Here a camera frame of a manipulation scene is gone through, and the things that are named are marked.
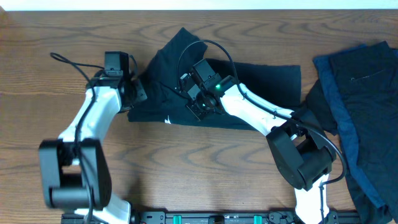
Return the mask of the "dark teal t-shirt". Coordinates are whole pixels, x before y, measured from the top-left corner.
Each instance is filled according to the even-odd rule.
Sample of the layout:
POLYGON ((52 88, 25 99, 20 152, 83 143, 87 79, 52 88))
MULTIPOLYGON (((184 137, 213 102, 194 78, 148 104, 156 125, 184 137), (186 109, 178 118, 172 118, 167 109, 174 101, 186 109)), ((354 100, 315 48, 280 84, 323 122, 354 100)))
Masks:
MULTIPOLYGON (((189 71, 206 50, 206 44, 197 36, 181 28, 140 75, 147 99, 129 111, 128 120, 250 130, 246 122, 228 114, 211 112, 198 120, 187 108, 190 97, 177 90, 177 75, 189 71)), ((254 94, 274 105, 292 110, 300 106, 302 74, 298 65, 230 63, 212 58, 207 61, 221 77, 237 75, 254 94)))

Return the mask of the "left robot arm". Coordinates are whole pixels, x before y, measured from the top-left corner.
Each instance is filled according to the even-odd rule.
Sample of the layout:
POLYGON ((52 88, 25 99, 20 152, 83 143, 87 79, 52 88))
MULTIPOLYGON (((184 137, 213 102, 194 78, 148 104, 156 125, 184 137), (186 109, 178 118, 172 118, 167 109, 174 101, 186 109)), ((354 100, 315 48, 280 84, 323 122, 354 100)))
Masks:
POLYGON ((141 221, 131 203, 113 193, 101 145, 114 117, 147 98, 132 63, 135 58, 125 52, 105 52, 96 74, 83 75, 85 100, 74 120, 39 146, 44 202, 66 212, 62 223, 141 221))

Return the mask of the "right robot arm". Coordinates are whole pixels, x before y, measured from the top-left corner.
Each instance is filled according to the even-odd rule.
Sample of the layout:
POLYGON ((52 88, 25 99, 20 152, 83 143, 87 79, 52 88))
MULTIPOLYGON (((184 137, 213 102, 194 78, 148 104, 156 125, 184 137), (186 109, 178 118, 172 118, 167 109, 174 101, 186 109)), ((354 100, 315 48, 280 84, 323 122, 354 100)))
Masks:
POLYGON ((327 223, 326 184, 336 159, 335 145, 309 110, 293 111, 262 99, 236 74, 221 77, 203 59, 178 75, 187 108, 199 120, 210 113, 237 117, 266 137, 282 177, 294 188, 295 214, 304 223, 327 223))

